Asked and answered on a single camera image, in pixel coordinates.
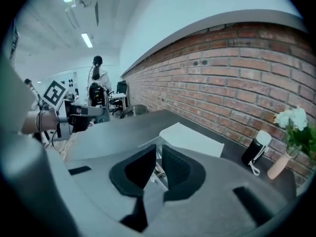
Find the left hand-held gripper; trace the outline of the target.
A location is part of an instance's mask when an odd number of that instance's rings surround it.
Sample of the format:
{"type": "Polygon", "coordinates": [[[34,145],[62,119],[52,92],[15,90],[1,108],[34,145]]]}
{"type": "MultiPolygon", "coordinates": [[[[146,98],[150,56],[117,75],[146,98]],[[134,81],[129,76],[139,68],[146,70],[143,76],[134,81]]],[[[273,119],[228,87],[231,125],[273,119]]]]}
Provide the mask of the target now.
{"type": "Polygon", "coordinates": [[[43,94],[43,100],[57,115],[56,134],[52,141],[69,140],[72,133],[86,130],[92,121],[96,124],[110,121],[106,107],[79,105],[67,100],[68,90],[68,86],[54,80],[43,94]]]}

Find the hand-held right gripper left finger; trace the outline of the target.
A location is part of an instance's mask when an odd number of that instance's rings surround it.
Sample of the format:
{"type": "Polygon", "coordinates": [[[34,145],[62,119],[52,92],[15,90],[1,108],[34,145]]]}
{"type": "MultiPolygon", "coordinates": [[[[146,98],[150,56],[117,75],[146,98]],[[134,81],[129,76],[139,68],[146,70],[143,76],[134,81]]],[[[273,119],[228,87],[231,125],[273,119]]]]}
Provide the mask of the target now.
{"type": "Polygon", "coordinates": [[[156,145],[151,144],[128,159],[124,173],[128,179],[126,195],[142,197],[144,188],[156,167],[156,145]]]}

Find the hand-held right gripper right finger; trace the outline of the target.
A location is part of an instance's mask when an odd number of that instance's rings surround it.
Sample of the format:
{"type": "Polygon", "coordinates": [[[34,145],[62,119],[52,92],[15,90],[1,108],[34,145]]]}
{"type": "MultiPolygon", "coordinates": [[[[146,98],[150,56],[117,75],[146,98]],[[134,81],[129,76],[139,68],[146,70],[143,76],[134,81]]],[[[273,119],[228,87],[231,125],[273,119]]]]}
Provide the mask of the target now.
{"type": "Polygon", "coordinates": [[[162,146],[162,168],[166,173],[169,190],[190,190],[192,159],[177,150],[162,146]]]}

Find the white drawer box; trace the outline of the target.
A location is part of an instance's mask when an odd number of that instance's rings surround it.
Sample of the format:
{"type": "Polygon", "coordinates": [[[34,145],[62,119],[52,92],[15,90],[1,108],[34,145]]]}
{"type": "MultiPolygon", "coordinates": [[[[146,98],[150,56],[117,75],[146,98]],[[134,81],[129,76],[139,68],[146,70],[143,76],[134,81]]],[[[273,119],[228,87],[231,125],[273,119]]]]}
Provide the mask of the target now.
{"type": "Polygon", "coordinates": [[[211,139],[187,126],[176,123],[159,133],[159,136],[142,144],[140,147],[150,144],[168,144],[173,147],[182,148],[204,155],[219,158],[224,149],[224,143],[211,139]]]}

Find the person's left forearm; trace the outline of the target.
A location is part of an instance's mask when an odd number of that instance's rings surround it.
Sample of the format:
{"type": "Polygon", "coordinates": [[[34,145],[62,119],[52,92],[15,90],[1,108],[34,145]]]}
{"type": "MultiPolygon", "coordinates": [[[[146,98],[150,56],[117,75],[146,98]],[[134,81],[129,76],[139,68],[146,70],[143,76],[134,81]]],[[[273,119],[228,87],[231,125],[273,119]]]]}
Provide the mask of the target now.
{"type": "Polygon", "coordinates": [[[54,110],[28,112],[23,123],[22,134],[34,134],[46,130],[55,130],[59,119],[54,110]]]}

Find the dark grey table white legs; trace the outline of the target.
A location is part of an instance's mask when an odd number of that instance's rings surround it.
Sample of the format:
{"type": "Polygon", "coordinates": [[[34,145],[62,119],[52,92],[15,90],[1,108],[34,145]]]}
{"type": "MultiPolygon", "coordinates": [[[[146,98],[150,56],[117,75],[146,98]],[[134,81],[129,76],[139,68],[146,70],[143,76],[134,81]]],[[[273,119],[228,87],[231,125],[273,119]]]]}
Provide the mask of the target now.
{"type": "Polygon", "coordinates": [[[285,170],[271,180],[266,172],[272,162],[260,158],[257,166],[261,172],[255,176],[241,162],[241,155],[245,151],[243,146],[168,110],[93,125],[76,137],[66,166],[70,169],[89,166],[88,171],[74,175],[73,179],[80,191],[94,203],[106,205],[115,201],[131,201],[112,184],[110,169],[116,162],[149,146],[139,148],[178,122],[225,144],[219,158],[175,147],[175,150],[198,161],[205,169],[203,185],[190,196],[194,203],[227,203],[238,198],[251,198],[268,205],[285,204],[296,198],[292,171],[285,170]]]}

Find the small white table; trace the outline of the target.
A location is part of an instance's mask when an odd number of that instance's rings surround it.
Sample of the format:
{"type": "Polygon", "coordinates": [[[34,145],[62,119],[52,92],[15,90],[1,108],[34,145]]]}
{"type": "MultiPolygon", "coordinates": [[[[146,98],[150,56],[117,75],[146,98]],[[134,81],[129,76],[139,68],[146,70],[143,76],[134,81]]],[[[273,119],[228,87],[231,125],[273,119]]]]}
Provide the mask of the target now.
{"type": "Polygon", "coordinates": [[[122,109],[126,109],[126,95],[124,93],[112,94],[110,97],[110,104],[113,106],[122,106],[122,109]]]}

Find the black office chair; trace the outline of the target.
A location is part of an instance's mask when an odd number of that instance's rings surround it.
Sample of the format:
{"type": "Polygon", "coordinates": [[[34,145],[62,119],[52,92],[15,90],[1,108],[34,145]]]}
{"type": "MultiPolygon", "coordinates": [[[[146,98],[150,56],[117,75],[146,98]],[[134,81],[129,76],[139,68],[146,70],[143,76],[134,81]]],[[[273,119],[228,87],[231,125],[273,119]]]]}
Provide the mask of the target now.
{"type": "Polygon", "coordinates": [[[125,80],[122,80],[120,82],[118,82],[117,84],[117,94],[124,94],[125,96],[124,97],[120,97],[118,98],[119,101],[121,101],[121,104],[119,105],[122,105],[122,109],[125,110],[126,107],[127,107],[127,88],[128,88],[128,85],[126,83],[125,80]]]}

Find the black bottle white lid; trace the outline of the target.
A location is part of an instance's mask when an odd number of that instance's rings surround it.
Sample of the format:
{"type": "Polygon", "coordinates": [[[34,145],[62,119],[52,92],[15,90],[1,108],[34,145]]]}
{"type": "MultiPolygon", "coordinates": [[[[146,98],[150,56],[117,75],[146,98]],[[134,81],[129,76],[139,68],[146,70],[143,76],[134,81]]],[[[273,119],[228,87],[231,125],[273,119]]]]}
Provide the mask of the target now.
{"type": "Polygon", "coordinates": [[[243,164],[250,167],[255,176],[260,175],[260,170],[255,167],[255,162],[269,150],[271,140],[272,137],[269,133],[259,130],[256,137],[252,140],[241,157],[243,164]]]}

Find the pink vase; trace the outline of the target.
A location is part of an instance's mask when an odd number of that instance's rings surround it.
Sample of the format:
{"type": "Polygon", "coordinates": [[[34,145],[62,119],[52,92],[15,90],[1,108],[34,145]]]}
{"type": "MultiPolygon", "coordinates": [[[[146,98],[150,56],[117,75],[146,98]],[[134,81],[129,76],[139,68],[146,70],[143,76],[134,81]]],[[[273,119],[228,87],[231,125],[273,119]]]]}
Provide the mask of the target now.
{"type": "Polygon", "coordinates": [[[285,169],[287,163],[290,161],[291,157],[285,153],[283,154],[267,171],[267,176],[274,180],[277,178],[281,172],[285,169]]]}

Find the white flower bouquet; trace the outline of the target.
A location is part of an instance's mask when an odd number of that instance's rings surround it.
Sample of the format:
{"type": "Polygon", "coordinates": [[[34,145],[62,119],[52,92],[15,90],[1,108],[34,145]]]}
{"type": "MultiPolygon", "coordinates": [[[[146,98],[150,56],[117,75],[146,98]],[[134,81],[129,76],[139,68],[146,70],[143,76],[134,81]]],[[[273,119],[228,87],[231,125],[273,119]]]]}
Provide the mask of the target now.
{"type": "Polygon", "coordinates": [[[285,131],[284,143],[289,156],[304,153],[316,160],[316,127],[308,123],[304,109],[297,107],[280,112],[275,115],[274,123],[285,131]]]}

